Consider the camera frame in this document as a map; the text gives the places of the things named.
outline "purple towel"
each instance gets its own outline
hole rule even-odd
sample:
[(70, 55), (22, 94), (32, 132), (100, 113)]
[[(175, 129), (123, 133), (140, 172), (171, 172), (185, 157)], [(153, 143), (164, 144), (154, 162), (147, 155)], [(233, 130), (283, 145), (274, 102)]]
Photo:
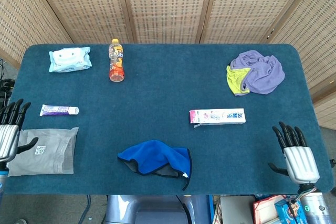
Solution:
[(281, 63), (272, 56), (262, 56), (255, 50), (242, 52), (230, 64), (231, 69), (250, 67), (243, 85), (251, 92), (269, 94), (285, 78)]

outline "qr code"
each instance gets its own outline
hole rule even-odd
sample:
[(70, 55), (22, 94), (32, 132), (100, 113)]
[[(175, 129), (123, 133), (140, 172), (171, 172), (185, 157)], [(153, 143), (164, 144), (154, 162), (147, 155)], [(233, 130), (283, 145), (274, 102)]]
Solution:
[(36, 151), (35, 151), (35, 155), (42, 155), (45, 149), (46, 149), (45, 146), (40, 146), (40, 145), (37, 146)]

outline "gray package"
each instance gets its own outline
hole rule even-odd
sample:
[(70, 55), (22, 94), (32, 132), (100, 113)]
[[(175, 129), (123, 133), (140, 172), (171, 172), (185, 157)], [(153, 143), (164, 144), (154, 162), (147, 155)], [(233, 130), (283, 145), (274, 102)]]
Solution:
[(35, 137), (38, 141), (32, 149), (16, 155), (7, 164), (8, 175), (73, 174), (77, 132), (78, 127), (21, 131), (19, 146), (28, 144)]

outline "tube cap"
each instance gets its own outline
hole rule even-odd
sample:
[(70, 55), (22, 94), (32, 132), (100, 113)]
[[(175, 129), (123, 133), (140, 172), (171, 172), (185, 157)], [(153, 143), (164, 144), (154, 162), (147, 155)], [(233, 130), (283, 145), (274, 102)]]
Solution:
[(69, 113), (69, 115), (78, 115), (79, 108), (78, 107), (69, 107), (68, 113)]

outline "woven screen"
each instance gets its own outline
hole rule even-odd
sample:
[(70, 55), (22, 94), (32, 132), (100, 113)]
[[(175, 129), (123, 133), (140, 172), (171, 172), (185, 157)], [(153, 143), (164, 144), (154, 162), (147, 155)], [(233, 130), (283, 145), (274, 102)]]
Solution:
[(336, 98), (315, 107), (320, 126), (336, 130)]
[(214, 0), (204, 43), (259, 43), (289, 0)]
[(272, 43), (300, 52), (310, 88), (336, 73), (336, 0), (302, 0)]
[(42, 0), (0, 0), (0, 6), (0, 57), (14, 67), (30, 45), (72, 43)]
[(195, 43), (203, 0), (130, 0), (140, 43)]
[(130, 42), (120, 0), (48, 1), (74, 42)]

